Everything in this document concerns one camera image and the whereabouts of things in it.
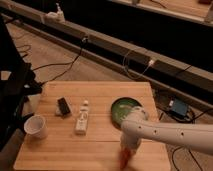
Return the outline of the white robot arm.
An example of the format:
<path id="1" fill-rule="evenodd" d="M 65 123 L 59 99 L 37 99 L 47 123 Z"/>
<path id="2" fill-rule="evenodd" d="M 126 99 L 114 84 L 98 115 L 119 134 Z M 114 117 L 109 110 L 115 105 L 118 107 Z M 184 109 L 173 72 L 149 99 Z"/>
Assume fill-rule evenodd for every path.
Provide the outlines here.
<path id="1" fill-rule="evenodd" d="M 121 123 L 121 144 L 137 150 L 142 139 L 213 155 L 213 125 L 161 123 L 147 120 L 143 107 L 133 107 Z"/>

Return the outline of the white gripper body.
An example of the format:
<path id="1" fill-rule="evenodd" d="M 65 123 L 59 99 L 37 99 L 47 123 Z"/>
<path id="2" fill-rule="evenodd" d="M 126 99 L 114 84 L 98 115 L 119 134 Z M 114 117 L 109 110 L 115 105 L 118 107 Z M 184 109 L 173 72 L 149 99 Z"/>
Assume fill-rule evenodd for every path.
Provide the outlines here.
<path id="1" fill-rule="evenodd" d="M 141 140 L 139 138 L 127 134 L 122 134 L 120 140 L 121 140 L 120 146 L 122 153 L 128 154 L 130 156 L 136 154 L 141 144 Z"/>

